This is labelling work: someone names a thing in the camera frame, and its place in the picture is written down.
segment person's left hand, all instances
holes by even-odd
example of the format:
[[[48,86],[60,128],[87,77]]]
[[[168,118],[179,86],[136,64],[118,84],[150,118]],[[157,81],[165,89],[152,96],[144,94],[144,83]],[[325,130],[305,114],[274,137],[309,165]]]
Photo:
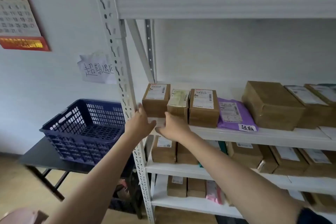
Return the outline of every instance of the person's left hand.
[[[135,115],[125,124],[125,134],[129,135],[133,139],[137,139],[138,142],[140,142],[141,139],[149,135],[155,126],[155,120],[148,123],[147,114],[142,107],[142,104],[139,104]]]

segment blue plastic basket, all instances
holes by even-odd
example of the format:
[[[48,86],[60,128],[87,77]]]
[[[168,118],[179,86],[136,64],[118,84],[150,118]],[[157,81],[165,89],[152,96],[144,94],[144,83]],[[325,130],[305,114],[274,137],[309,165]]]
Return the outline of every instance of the blue plastic basket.
[[[79,99],[40,129],[61,159],[96,165],[124,133],[120,103]]]

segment purple plastic mailer bag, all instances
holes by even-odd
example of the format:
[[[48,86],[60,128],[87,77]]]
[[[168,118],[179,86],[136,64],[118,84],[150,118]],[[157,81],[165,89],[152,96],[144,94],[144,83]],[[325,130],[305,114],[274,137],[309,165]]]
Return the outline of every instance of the purple plastic mailer bag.
[[[246,132],[258,131],[257,125],[242,102],[218,98],[218,103],[220,116],[217,127]]]

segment hand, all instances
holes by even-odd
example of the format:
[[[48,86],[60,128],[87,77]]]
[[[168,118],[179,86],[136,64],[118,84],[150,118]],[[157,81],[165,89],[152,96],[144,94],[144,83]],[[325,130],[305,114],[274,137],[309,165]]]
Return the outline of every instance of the hand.
[[[169,112],[166,114],[166,127],[155,128],[156,132],[165,138],[181,143],[185,137],[191,134],[188,124],[181,118],[171,115]]]
[[[139,104],[135,115],[125,124],[125,134],[131,138],[136,138],[140,142],[140,140],[149,135],[155,126],[156,120],[148,123],[147,114],[142,104]]]

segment wooden floor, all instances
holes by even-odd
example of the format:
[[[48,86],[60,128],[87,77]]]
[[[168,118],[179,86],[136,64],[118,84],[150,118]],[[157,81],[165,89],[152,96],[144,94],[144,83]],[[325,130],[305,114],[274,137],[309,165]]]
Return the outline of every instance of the wooden floor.
[[[52,170],[47,178],[55,184],[62,174],[63,171]],[[84,174],[70,173],[59,191],[66,197],[84,177]],[[56,197],[14,158],[0,156],[0,218],[19,207],[39,209],[49,215],[59,204]],[[157,224],[217,223],[214,215],[203,213],[160,207],[155,208],[155,213]],[[108,209],[102,223],[145,224],[148,221],[146,216],[138,220],[136,215]]]

